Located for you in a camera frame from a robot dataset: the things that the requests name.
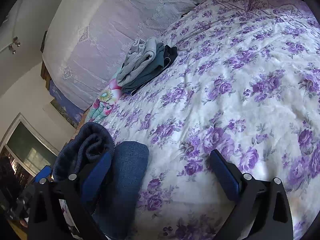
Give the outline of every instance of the folded clothes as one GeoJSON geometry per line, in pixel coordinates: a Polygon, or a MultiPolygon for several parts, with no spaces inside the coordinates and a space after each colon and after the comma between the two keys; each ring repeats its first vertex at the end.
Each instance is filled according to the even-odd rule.
{"type": "Polygon", "coordinates": [[[155,57],[156,39],[150,38],[147,42],[138,39],[131,46],[124,64],[116,77],[117,84],[123,87],[134,80],[155,57]]]}
{"type": "Polygon", "coordinates": [[[132,82],[124,85],[121,89],[122,92],[131,92],[133,96],[144,85],[160,75],[166,68],[169,68],[177,56],[177,47],[171,48],[168,45],[163,46],[162,42],[159,43],[155,59],[132,82]]]}
{"type": "Polygon", "coordinates": [[[121,87],[112,79],[91,106],[85,122],[98,122],[108,116],[122,95],[121,87]]]}
{"type": "Polygon", "coordinates": [[[138,142],[123,142],[115,147],[107,182],[101,186],[96,212],[92,216],[111,239],[125,239],[134,219],[149,150],[138,142]]]}
{"type": "Polygon", "coordinates": [[[81,127],[75,139],[59,153],[52,169],[55,181],[62,181],[70,174],[78,174],[85,165],[96,162],[102,155],[114,153],[114,142],[101,124],[88,122],[81,127]]]}
{"type": "Polygon", "coordinates": [[[123,93],[131,92],[142,84],[152,80],[164,68],[164,45],[162,42],[157,44],[155,59],[131,82],[125,84],[121,91],[123,93]]]}
{"type": "Polygon", "coordinates": [[[164,70],[169,68],[178,56],[177,47],[170,48],[168,45],[165,46],[164,50],[164,70]]]}

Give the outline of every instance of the white wall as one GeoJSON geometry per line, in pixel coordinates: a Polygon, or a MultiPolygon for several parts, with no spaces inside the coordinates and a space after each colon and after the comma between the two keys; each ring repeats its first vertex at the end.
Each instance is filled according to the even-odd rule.
{"type": "Polygon", "coordinates": [[[19,112],[34,129],[58,151],[68,142],[75,129],[56,111],[48,110],[53,100],[40,77],[41,63],[19,78],[0,97],[0,140],[19,112]]]}
{"type": "Polygon", "coordinates": [[[0,26],[0,96],[42,61],[40,52],[44,32],[48,30],[61,0],[18,0],[9,12],[9,19],[0,26]],[[17,36],[20,47],[13,45],[12,55],[8,46],[17,36]]]}

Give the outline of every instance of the gray towel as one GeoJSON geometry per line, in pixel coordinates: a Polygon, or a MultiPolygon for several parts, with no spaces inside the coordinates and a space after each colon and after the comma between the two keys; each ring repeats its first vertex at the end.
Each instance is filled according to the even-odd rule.
{"type": "Polygon", "coordinates": [[[150,38],[145,42],[139,39],[128,52],[124,65],[116,77],[118,86],[134,80],[156,57],[156,39],[150,38]]]}
{"type": "Polygon", "coordinates": [[[139,88],[161,73],[164,68],[164,48],[162,42],[157,44],[155,59],[134,80],[122,87],[121,90],[123,93],[128,93],[139,88]]]}

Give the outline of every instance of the black metal bracket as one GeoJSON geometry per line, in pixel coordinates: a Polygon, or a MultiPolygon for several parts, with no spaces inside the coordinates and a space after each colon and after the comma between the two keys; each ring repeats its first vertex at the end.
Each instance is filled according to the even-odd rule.
{"type": "Polygon", "coordinates": [[[63,216],[59,199],[65,199],[79,233],[83,239],[105,240],[90,213],[82,204],[77,189],[79,178],[71,174],[61,182],[40,181],[31,202],[28,239],[73,240],[63,216]]]}
{"type": "Polygon", "coordinates": [[[210,163],[228,198],[237,200],[214,240],[237,240],[248,223],[253,205],[258,203],[258,200],[260,200],[259,211],[245,239],[293,239],[290,207],[279,178],[268,182],[256,180],[249,173],[242,174],[234,164],[227,163],[218,150],[211,152],[210,163]],[[233,183],[223,184],[226,180],[233,183]]]}

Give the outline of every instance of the window frame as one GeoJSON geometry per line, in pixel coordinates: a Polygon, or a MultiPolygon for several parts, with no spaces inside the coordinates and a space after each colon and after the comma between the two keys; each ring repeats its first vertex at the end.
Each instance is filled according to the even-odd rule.
{"type": "Polygon", "coordinates": [[[9,148],[9,146],[7,145],[7,142],[9,141],[11,135],[13,134],[13,132],[15,131],[15,129],[17,128],[18,124],[22,122],[22,124],[29,130],[29,132],[31,132],[31,134],[36,137],[36,139],[42,143],[42,145],[44,147],[46,147],[50,152],[52,152],[54,155],[58,156],[59,155],[59,151],[54,148],[46,139],[44,139],[37,131],[36,129],[34,129],[32,127],[32,125],[27,121],[27,119],[25,119],[25,117],[19,113],[17,115],[17,117],[12,121],[11,125],[9,126],[9,128],[7,129],[6,133],[4,134],[1,143],[0,143],[0,152],[2,151],[3,147],[5,147],[9,153],[12,155],[13,158],[16,159],[16,161],[27,171],[29,172],[33,177],[36,176],[36,174],[31,171],[24,163],[23,161],[21,161],[17,155],[14,154],[14,152],[9,148]]]}

